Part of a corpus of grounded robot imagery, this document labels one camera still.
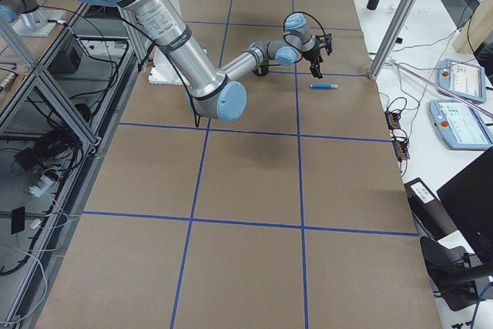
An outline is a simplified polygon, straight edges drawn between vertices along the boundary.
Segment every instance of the blue marker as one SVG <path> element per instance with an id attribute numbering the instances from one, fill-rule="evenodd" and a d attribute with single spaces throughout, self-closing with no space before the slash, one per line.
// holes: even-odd
<path id="1" fill-rule="evenodd" d="M 310 84 L 312 89 L 337 89 L 338 87 L 337 84 Z"/>

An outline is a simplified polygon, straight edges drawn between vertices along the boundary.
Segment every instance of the metal pole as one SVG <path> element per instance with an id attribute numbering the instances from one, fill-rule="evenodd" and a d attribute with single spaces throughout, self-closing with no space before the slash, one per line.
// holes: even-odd
<path id="1" fill-rule="evenodd" d="M 382 67 L 387 60 L 392 48 L 395 45 L 395 41 L 401 32 L 404 23 L 406 22 L 409 12 L 412 10 L 414 2 L 416 0 L 401 0 L 395 15 L 392 18 L 390 25 L 388 26 L 387 32 L 385 33 L 384 39 L 378 49 L 373 63 L 371 64 L 370 70 L 367 73 L 369 79 L 375 80 L 382 70 Z"/>
<path id="2" fill-rule="evenodd" d="M 25 46 L 24 42 L 17 36 L 15 31 L 10 25 L 0 17 L 0 30 L 2 31 L 2 37 L 5 42 L 14 50 L 19 58 L 29 67 L 34 68 L 36 66 L 36 59 L 32 55 L 31 51 Z"/>

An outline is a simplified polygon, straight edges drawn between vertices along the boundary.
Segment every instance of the table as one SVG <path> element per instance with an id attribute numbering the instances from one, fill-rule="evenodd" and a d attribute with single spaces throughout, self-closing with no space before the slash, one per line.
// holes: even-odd
<path id="1" fill-rule="evenodd" d="M 377 51 L 399 1 L 381 0 L 377 10 L 370 11 L 366 9 L 367 0 L 354 0 L 369 52 Z M 394 50 L 412 45 L 433 45 L 392 52 L 390 58 L 395 62 L 406 62 L 422 69 L 434 68 L 443 58 L 461 61 L 473 59 L 473 55 L 458 54 L 454 51 L 451 44 L 457 36 L 457 33 L 454 32 L 455 29 L 455 24 L 440 0 L 417 0 L 400 34 L 403 43 L 396 45 Z M 434 71 L 415 70 L 415 72 L 425 78 L 431 77 L 431 81 L 436 81 Z M 408 161 L 403 181 L 406 183 L 416 177 L 420 177 L 436 193 L 438 188 L 477 158 L 481 152 L 448 149 L 438 131 L 434 128 L 428 112 L 428 102 L 430 100 L 444 99 L 445 97 L 431 86 L 424 91 L 423 82 L 407 75 L 405 72 L 401 73 L 401 81 L 404 91 L 414 97 L 420 98 L 423 96 L 421 108 L 412 124 L 412 130 L 411 122 L 413 121 L 414 113 L 405 113 L 401 119 L 401 125 L 411 134 L 409 148 L 411 159 Z M 377 84 L 379 90 L 387 94 L 390 99 L 406 96 L 400 89 L 399 75 L 394 66 L 384 67 L 377 77 Z M 408 99 L 408 108 L 414 108 L 417 103 L 409 96 L 406 97 Z M 385 109 L 387 101 L 384 97 L 382 98 L 382 103 Z M 490 112 L 493 110 L 493 95 L 491 92 L 488 92 L 487 102 L 481 106 Z M 392 106 L 392 108 L 401 107 L 402 105 L 399 106 L 398 104 Z M 446 247 L 464 245 L 472 253 L 471 248 L 459 232 L 447 236 L 441 240 L 441 243 Z M 456 323 L 470 321 L 474 310 L 473 307 L 468 307 L 455 313 L 448 309 L 444 300 L 437 299 L 436 303 L 441 313 L 443 328 L 450 328 L 451 325 Z M 483 302 L 475 328 L 489 328 L 491 322 L 493 322 L 493 302 Z"/>
<path id="2" fill-rule="evenodd" d="M 196 128 L 183 88 L 141 76 L 37 328 L 436 329 L 352 0 L 180 2 L 218 65 L 316 15 L 339 89 L 272 68 L 240 120 Z"/>

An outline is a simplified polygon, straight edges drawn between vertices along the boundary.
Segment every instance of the metal rack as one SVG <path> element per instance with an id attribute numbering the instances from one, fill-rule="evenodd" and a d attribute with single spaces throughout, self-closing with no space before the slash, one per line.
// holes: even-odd
<path id="1" fill-rule="evenodd" d="M 83 14 L 88 8 L 87 5 L 82 5 L 77 13 Z M 22 321 L 22 327 L 34 325 L 40 310 L 33 312 L 33 309 L 44 304 L 42 301 L 51 288 L 44 288 L 39 264 L 43 265 L 51 284 L 106 154 L 122 108 L 136 81 L 140 70 L 139 61 L 146 56 L 148 44 L 135 32 L 127 33 L 128 30 L 120 20 L 101 21 L 102 25 L 98 27 L 104 29 L 105 24 L 109 23 L 107 29 L 112 30 L 110 34 L 103 32 L 105 41 L 98 32 L 85 29 L 80 17 L 72 17 L 67 23 L 69 27 L 65 27 L 37 59 L 10 25 L 0 18 L 3 38 L 29 69 L 13 98 L 0 112 L 1 147 L 11 148 L 0 152 L 0 189 L 4 199 L 0 206 L 0 262 L 9 265 L 4 269 L 7 270 L 27 257 L 26 262 L 14 273 L 0 276 L 0 323 L 15 322 L 28 314 Z M 108 58 L 114 60 L 118 67 L 102 61 L 104 57 L 96 56 L 99 59 L 96 60 L 83 55 L 77 71 L 52 74 L 49 66 L 64 44 L 74 37 L 73 32 L 82 42 L 104 43 Z M 111 39 L 107 39 L 106 35 L 111 35 Z M 118 78 L 111 82 L 109 77 L 115 77 L 116 68 L 119 70 Z M 97 71 L 97 76 L 91 76 L 91 71 Z M 81 89 L 88 89 L 89 92 L 82 94 L 79 99 L 73 98 L 81 94 Z M 75 107 L 77 102 L 82 101 L 98 108 L 90 120 L 84 118 Z M 78 166 L 67 172 L 63 181 L 55 183 L 46 195 L 35 198 L 29 194 L 28 188 L 39 180 L 41 174 L 13 169 L 15 154 L 33 146 L 43 133 L 53 129 L 40 111 L 53 114 L 60 126 L 73 133 L 80 142 L 80 153 L 72 153 L 72 156 L 77 156 Z M 62 163 L 61 171 L 66 170 L 63 166 L 68 166 L 65 164 L 67 161 L 58 162 Z M 11 235 L 11 211 L 21 206 L 26 210 L 25 230 Z M 33 230 L 30 227 L 35 219 L 44 221 L 42 229 Z M 0 324 L 0 327 L 17 326 Z"/>

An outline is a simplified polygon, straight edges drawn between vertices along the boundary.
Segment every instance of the white cable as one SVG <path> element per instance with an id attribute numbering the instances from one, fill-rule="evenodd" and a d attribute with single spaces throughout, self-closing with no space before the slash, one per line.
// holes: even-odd
<path id="1" fill-rule="evenodd" d="M 41 274 L 43 276 L 43 281 L 45 283 L 45 290 L 43 291 L 43 295 L 41 296 L 39 302 L 26 315 L 24 315 L 23 317 L 21 317 L 20 319 L 15 320 L 15 321 L 0 321 L 0 324 L 3 324 L 3 325 L 19 324 L 21 321 L 23 321 L 27 317 L 31 316 L 32 314 L 34 314 L 35 311 L 38 310 L 39 306 L 41 306 L 41 304 L 45 300 L 46 294 L 48 293 L 48 279 L 46 278 L 45 268 L 43 267 L 43 265 L 42 265 L 41 261 L 39 260 L 39 258 L 37 258 L 35 255 L 33 255 L 33 254 L 29 253 L 29 252 L 25 252 L 23 250 L 14 248 L 12 246 L 0 245 L 0 247 L 11 248 L 11 249 L 13 249 L 13 250 L 15 250 L 15 251 L 17 251 L 19 253 L 23 253 L 26 256 L 32 257 L 36 261 L 36 263 L 38 264 L 39 269 L 41 271 Z"/>

